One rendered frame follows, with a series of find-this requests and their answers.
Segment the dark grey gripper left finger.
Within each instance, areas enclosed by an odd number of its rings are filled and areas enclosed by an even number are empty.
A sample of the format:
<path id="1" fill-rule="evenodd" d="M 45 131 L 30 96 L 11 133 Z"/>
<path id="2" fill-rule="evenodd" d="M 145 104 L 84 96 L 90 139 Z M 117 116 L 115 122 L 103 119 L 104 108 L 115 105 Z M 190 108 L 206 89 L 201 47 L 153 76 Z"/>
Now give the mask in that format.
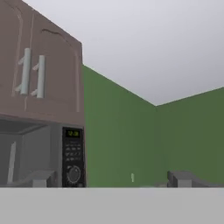
<path id="1" fill-rule="evenodd" d="M 57 187 L 56 171 L 35 171 L 24 179 L 10 183 L 7 187 Z"/>

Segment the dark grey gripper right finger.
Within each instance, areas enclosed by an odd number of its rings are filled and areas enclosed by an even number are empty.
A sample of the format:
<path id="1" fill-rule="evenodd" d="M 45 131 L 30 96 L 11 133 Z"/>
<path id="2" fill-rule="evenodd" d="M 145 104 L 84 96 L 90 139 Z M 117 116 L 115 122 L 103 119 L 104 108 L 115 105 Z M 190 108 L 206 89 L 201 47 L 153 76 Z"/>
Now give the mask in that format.
<path id="1" fill-rule="evenodd" d="M 197 178 L 189 171 L 168 171 L 167 178 L 168 187 L 224 187 L 224 185 Z"/>

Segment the grey microwave door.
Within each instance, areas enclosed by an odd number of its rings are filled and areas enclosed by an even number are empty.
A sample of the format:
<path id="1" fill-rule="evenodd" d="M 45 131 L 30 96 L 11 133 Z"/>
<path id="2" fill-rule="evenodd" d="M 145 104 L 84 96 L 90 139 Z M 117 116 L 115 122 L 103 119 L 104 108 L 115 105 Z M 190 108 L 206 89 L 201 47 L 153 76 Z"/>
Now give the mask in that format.
<path id="1" fill-rule="evenodd" d="M 0 186 L 13 182 L 17 143 L 6 143 L 0 147 Z"/>

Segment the grey microwave oven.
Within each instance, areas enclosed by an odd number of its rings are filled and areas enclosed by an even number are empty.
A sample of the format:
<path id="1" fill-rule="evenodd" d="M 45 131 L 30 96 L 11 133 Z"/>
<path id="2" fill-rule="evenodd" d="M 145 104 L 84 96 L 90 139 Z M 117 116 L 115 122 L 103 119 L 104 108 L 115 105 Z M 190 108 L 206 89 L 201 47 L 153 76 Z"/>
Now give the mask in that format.
<path id="1" fill-rule="evenodd" d="M 87 185 L 84 124 L 0 115 L 0 147 L 12 142 L 17 143 L 13 182 L 32 172 L 56 171 L 54 188 Z"/>

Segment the brown cupboard door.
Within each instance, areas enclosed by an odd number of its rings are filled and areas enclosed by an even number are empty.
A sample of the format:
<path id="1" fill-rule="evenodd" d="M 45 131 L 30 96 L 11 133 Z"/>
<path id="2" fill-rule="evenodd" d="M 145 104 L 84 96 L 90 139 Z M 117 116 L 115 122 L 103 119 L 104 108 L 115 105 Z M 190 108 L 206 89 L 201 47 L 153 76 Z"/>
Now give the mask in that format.
<path id="1" fill-rule="evenodd" d="M 45 55 L 45 97 L 28 95 L 29 117 L 78 126 L 84 124 L 81 42 L 46 17 L 33 12 L 31 69 Z"/>
<path id="2" fill-rule="evenodd" d="M 31 47 L 32 8 L 22 0 L 0 0 L 0 114 L 18 116 L 25 97 L 22 81 L 25 48 Z"/>

